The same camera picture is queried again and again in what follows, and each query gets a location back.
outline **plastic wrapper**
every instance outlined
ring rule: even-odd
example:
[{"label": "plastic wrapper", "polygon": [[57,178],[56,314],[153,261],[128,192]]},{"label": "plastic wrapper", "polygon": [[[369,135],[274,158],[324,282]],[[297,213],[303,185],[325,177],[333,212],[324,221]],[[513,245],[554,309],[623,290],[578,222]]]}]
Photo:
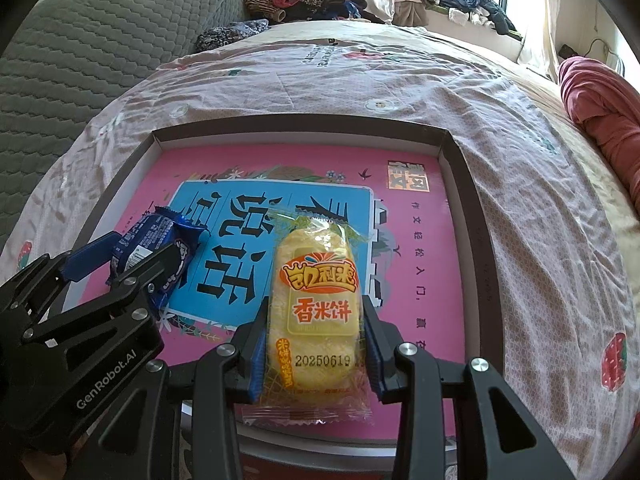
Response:
[{"label": "plastic wrapper", "polygon": [[270,213],[285,227],[274,250],[266,370],[245,422],[368,420],[362,298],[348,225]]},{"label": "plastic wrapper", "polygon": [[144,215],[114,246],[107,283],[111,283],[111,280],[154,251],[168,243],[174,243],[180,249],[180,267],[160,289],[150,295],[152,306],[157,313],[166,305],[172,290],[193,260],[198,248],[198,239],[206,229],[205,225],[195,225],[178,212],[156,206],[155,212]]}]

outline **blue book cover section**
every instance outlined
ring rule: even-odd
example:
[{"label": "blue book cover section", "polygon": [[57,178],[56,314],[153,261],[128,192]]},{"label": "blue book cover section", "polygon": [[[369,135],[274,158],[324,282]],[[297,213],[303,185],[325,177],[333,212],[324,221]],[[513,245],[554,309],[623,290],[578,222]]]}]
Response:
[{"label": "blue book cover section", "polygon": [[360,283],[363,288],[369,283],[374,198],[368,187],[187,180],[169,207],[208,229],[169,300],[169,310],[180,316],[226,328],[254,320],[262,298],[270,294],[273,251],[286,236],[270,209],[348,222],[369,240],[351,247]]}]

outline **strawberry pattern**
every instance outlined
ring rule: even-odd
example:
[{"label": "strawberry pattern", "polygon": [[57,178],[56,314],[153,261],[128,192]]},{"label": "strawberry pattern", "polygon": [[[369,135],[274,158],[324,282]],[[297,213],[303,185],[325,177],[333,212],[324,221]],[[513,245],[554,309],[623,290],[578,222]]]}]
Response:
[{"label": "strawberry pattern", "polygon": [[602,355],[602,386],[615,392],[625,382],[626,334],[618,332]]}]

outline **gray quilted pillow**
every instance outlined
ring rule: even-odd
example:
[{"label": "gray quilted pillow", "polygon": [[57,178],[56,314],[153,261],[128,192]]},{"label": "gray quilted pillow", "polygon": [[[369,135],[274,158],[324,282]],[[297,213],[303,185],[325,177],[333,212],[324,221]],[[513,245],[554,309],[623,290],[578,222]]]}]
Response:
[{"label": "gray quilted pillow", "polygon": [[0,58],[0,250],[38,181],[85,125],[242,0],[44,0]]}]

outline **rice cracker package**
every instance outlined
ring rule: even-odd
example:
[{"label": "rice cracker package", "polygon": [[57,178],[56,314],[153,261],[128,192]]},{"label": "rice cracker package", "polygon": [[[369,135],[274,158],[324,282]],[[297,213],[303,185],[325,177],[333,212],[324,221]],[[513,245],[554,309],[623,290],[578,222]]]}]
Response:
[{"label": "rice cracker package", "polygon": [[274,252],[265,386],[245,419],[366,420],[362,299],[349,244],[356,233],[326,219],[290,219],[294,228]]}]

